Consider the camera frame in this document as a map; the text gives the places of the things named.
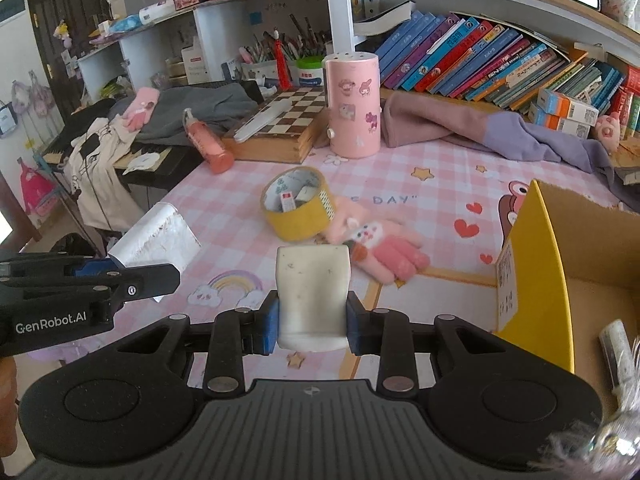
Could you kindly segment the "white power adapter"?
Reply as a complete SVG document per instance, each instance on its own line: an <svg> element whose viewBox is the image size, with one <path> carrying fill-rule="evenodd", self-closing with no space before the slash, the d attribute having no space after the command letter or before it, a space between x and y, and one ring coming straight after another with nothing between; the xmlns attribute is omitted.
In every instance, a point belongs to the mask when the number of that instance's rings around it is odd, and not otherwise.
<svg viewBox="0 0 640 480"><path fill-rule="evenodd" d="M170 203L155 204L107 251L117 271L127 274L117 298L160 302L178 289L200 250L201 243L178 209Z"/></svg>

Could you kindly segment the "white cylindrical tube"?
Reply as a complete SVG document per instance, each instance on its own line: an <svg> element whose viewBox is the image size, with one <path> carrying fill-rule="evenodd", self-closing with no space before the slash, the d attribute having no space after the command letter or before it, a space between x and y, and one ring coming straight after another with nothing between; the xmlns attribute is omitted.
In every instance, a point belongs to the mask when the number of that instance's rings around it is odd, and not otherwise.
<svg viewBox="0 0 640 480"><path fill-rule="evenodd" d="M626 334L624 323L618 318L605 326L599 335L606 367L610 373L612 391L620 396L636 374L634 352Z"/></svg>

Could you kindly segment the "pink plush glove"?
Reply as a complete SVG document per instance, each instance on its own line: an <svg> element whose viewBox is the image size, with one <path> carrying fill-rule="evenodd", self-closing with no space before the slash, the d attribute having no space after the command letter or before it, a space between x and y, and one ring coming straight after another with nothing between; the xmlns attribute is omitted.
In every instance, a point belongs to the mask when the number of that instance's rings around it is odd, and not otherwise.
<svg viewBox="0 0 640 480"><path fill-rule="evenodd" d="M408 282L431 265L423 236L392 214L374 212L350 198L334 198L336 213L322 232L332 245L346 245L350 261L382 285Z"/></svg>

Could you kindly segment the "cream tote bag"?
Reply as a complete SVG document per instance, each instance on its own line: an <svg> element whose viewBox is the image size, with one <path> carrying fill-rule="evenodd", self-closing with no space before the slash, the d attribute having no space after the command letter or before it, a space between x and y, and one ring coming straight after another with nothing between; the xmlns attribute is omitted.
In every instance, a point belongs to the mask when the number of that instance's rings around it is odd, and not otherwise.
<svg viewBox="0 0 640 480"><path fill-rule="evenodd" d="M87 131L70 142L64 169L86 226L126 232L143 216L142 209L120 182L114 163L127 155L137 131L130 132L122 116L96 118Z"/></svg>

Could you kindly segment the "small red white box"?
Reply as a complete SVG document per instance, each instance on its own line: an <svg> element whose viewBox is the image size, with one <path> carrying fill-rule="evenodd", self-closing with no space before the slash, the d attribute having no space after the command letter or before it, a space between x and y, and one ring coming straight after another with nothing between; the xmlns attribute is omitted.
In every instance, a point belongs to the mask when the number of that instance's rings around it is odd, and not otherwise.
<svg viewBox="0 0 640 480"><path fill-rule="evenodd" d="M281 210L283 212L291 212L297 208L294 194L290 191L282 192L280 195Z"/></svg>

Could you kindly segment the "pink checkered table mat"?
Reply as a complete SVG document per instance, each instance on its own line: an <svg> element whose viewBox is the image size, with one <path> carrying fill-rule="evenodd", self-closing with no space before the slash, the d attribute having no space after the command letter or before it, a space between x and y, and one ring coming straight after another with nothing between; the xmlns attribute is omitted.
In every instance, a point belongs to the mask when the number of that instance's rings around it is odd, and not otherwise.
<svg viewBox="0 0 640 480"><path fill-rule="evenodd" d="M349 160L319 150L310 166L326 178L341 233L352 256L350 286L370 308L389 307L419 322L450 313L485 330L498 324L495 265L503 230L518 215L533 181L565 188L605 207L616 198L596 176L554 162L511 162L444 141L383 150ZM130 304L114 330L36 353L65 364L163 316L183 312L209 321L235 307L257 307L276 284L282 242L262 211L262 191L280 182L283 167L238 162L224 174L193 170L163 195L198 238L201 248L178 290L160 301ZM418 232L430 265L408 281L383 285L362 270L372 246L393 223Z"/></svg>

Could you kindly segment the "pink bottle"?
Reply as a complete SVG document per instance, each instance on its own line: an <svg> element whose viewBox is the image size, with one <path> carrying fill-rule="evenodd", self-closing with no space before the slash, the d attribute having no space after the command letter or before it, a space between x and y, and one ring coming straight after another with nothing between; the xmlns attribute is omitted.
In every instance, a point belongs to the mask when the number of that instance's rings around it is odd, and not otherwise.
<svg viewBox="0 0 640 480"><path fill-rule="evenodd" d="M213 174L223 174L233 166L232 153L224 147L218 136L205 122L201 122L193 115L190 108L183 111L182 122L186 136L208 163Z"/></svg>

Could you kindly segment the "pink glove on cloth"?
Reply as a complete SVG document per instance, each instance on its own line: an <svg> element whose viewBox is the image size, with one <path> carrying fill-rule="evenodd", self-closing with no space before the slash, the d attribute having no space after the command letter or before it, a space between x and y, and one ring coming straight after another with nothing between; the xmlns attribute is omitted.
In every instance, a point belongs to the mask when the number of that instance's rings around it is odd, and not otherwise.
<svg viewBox="0 0 640 480"><path fill-rule="evenodd" d="M139 131L149 122L159 98L160 92L155 88L143 87L137 92L122 114L122 121L129 132Z"/></svg>

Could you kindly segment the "yellow cardboard box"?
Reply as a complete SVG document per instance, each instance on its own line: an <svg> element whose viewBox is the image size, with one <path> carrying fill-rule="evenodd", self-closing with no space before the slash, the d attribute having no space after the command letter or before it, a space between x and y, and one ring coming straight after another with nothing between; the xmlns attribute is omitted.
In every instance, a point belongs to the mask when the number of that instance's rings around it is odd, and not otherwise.
<svg viewBox="0 0 640 480"><path fill-rule="evenodd" d="M617 408L599 336L639 333L639 217L532 181L496 262L497 334L585 379Z"/></svg>

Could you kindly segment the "purple pink cloth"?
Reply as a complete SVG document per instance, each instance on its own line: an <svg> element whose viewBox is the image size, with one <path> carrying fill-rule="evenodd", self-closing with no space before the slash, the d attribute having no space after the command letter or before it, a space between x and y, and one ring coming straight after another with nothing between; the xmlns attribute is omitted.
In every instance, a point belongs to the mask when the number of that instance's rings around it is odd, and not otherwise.
<svg viewBox="0 0 640 480"><path fill-rule="evenodd" d="M382 105L381 128L390 148L445 140L516 162L567 164L595 174L628 207L639 208L638 185L623 184L598 141L531 124L516 113L485 113L423 94L394 91Z"/></svg>

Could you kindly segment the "pink cylindrical humidifier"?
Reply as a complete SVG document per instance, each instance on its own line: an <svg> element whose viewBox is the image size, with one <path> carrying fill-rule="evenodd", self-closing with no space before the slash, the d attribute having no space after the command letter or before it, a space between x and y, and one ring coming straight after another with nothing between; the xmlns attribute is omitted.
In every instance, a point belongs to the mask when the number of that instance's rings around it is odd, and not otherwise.
<svg viewBox="0 0 640 480"><path fill-rule="evenodd" d="M323 60L328 138L337 156L360 159L381 147L381 98L378 57L344 52Z"/></svg>

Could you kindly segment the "white green jar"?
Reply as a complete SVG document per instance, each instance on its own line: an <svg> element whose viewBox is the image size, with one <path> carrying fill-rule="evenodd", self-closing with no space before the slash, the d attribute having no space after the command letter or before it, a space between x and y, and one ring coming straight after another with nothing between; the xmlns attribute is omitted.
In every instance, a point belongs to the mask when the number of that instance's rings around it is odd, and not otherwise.
<svg viewBox="0 0 640 480"><path fill-rule="evenodd" d="M296 61L296 72L299 87L323 87L323 56L305 56Z"/></svg>

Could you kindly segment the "orange white box lower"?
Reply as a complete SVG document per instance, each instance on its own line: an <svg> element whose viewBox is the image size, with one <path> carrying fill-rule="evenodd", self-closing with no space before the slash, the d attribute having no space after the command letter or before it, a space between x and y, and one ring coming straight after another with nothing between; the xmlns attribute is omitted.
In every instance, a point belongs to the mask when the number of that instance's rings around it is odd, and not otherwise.
<svg viewBox="0 0 640 480"><path fill-rule="evenodd" d="M590 126L581 122L574 122L574 120L548 114L535 103L529 105L527 117L532 124L566 133L570 136L577 136L581 139L587 139L591 129Z"/></svg>

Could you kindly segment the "orange white box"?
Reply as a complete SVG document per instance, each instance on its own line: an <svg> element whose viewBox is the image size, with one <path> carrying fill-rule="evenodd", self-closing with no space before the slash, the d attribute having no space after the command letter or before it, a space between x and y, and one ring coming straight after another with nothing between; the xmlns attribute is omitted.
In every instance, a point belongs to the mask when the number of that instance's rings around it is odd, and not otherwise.
<svg viewBox="0 0 640 480"><path fill-rule="evenodd" d="M570 136L577 136L581 139L587 139L591 129L590 126L581 122L574 122L574 120L548 114L535 103L529 105L527 117L532 124L566 133Z"/></svg>
<svg viewBox="0 0 640 480"><path fill-rule="evenodd" d="M538 91L537 106L547 114L587 126L594 126L599 117L595 107L549 89Z"/></svg>

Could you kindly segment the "orange white box upper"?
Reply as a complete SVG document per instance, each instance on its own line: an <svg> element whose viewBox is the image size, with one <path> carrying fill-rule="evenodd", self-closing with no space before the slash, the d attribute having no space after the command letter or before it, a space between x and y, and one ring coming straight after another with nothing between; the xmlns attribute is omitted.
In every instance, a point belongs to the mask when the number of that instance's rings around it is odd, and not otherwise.
<svg viewBox="0 0 640 480"><path fill-rule="evenodd" d="M599 117L595 107L549 89L538 91L537 106L547 114L587 126L594 126Z"/></svg>

